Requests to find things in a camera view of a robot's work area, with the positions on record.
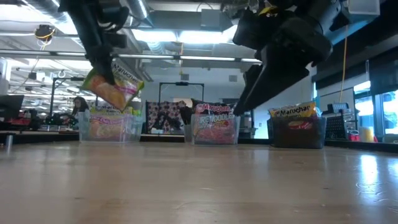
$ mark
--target ramen package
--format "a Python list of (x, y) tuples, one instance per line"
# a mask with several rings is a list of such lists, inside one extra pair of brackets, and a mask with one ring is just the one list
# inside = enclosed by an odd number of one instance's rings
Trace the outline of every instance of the ramen package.
[(233, 114), (193, 114), (194, 144), (236, 144), (240, 118)]
[(116, 84), (110, 85), (103, 76), (93, 68), (87, 75), (82, 88), (90, 90), (119, 110), (124, 110), (127, 104), (138, 95), (144, 87), (144, 82), (133, 74), (112, 63), (112, 71)]
[(271, 118), (279, 117), (318, 117), (320, 116), (315, 102), (300, 103), (294, 106), (285, 106), (282, 108), (274, 108), (269, 110)]
[(236, 106), (235, 103), (207, 103), (195, 99), (191, 100), (194, 114), (233, 114), (233, 110)]
[(93, 106), (90, 109), (91, 141), (128, 141), (131, 136), (132, 108), (120, 112), (113, 106)]
[(286, 118), (290, 129), (312, 129), (313, 123), (311, 120), (300, 118), (318, 119), (322, 114), (315, 106), (315, 102), (270, 109), (269, 113), (271, 118)]

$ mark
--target plastic container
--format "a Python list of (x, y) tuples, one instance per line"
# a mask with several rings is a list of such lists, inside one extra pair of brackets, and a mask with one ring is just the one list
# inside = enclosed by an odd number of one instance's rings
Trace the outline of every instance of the plastic container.
[(205, 145), (237, 144), (241, 118), (234, 115), (193, 114), (192, 143)]
[(100, 115), (79, 113), (80, 142), (139, 141), (142, 118), (131, 114)]
[(184, 125), (184, 140), (185, 140), (185, 142), (192, 142), (192, 126), (191, 126), (191, 124)]
[(272, 118), (275, 147), (321, 149), (326, 118)]

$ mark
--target dark plastic bin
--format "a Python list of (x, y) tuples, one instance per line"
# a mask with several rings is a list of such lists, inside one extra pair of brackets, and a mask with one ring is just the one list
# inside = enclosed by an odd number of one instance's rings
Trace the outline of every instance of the dark plastic bin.
[[(309, 125), (306, 129), (289, 126), (294, 121)], [(325, 145), (326, 118), (272, 118), (272, 127), (275, 147), (321, 149)]]

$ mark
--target computer monitor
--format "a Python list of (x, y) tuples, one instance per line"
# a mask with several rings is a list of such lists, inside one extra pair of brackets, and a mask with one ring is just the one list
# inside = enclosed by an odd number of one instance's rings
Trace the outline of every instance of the computer monitor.
[(18, 118), (24, 97), (24, 95), (0, 96), (0, 121)]

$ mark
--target window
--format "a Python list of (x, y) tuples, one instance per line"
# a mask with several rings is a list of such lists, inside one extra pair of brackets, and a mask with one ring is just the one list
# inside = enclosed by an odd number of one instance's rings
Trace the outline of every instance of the window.
[(355, 99), (355, 109), (359, 110), (359, 127), (374, 128), (373, 102), (371, 96)]
[(371, 90), (371, 82), (370, 81), (366, 81), (364, 83), (354, 86), (355, 94), (365, 93), (370, 90)]
[(382, 95), (384, 132), (386, 134), (398, 134), (398, 99), (396, 95), (398, 95), (398, 90)]

